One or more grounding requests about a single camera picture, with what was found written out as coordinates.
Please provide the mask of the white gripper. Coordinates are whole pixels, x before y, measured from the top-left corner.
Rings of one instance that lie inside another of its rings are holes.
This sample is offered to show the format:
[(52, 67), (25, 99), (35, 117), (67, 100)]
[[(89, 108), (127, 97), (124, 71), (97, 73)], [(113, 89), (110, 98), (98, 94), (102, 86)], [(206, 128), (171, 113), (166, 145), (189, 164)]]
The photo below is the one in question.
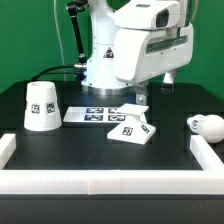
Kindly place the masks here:
[[(165, 73), (161, 92), (173, 92), (175, 70), (188, 64), (193, 54), (193, 26), (181, 28), (177, 37), (168, 30), (120, 29), (114, 41), (113, 73), (120, 81), (137, 84)], [(134, 86), (136, 103), (147, 104), (147, 85)]]

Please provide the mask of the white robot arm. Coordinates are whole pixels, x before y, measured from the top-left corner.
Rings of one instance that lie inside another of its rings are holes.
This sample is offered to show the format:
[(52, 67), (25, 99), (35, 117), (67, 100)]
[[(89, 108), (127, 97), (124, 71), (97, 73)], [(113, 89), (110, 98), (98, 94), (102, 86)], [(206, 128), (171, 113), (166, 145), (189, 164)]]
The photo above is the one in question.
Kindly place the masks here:
[(129, 89), (147, 103), (148, 80), (164, 77), (161, 91), (173, 91), (177, 70), (191, 61), (194, 30), (191, 0), (130, 0), (112, 10), (107, 0), (90, 0), (92, 55), (85, 90), (121, 95)]

